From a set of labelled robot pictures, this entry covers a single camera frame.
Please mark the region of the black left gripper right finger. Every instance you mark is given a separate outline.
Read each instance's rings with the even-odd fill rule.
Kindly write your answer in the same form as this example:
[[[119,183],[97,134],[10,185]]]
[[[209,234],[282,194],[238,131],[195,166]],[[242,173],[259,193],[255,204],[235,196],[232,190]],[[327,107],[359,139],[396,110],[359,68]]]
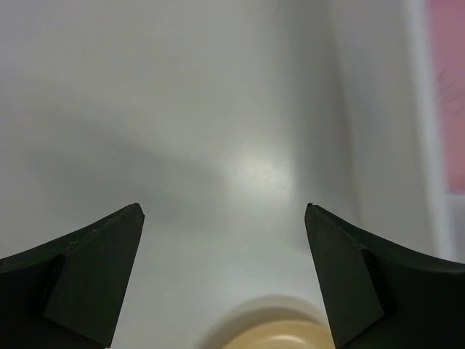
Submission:
[[[336,348],[463,348],[464,265],[308,204],[307,238]]]

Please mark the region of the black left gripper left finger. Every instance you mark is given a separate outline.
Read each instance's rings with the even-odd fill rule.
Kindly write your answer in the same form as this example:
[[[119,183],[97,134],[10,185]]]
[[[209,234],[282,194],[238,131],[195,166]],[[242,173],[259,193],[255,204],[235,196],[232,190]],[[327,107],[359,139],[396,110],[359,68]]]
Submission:
[[[130,204],[1,259],[1,347],[109,348],[144,220]]]

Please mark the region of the cream plate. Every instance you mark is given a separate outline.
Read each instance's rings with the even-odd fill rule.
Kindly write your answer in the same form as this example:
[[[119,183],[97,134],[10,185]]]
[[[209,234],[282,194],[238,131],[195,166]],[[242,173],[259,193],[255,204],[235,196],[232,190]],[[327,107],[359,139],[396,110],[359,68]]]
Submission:
[[[330,349],[335,344],[327,326],[310,320],[283,319],[251,326],[232,336],[221,348]]]

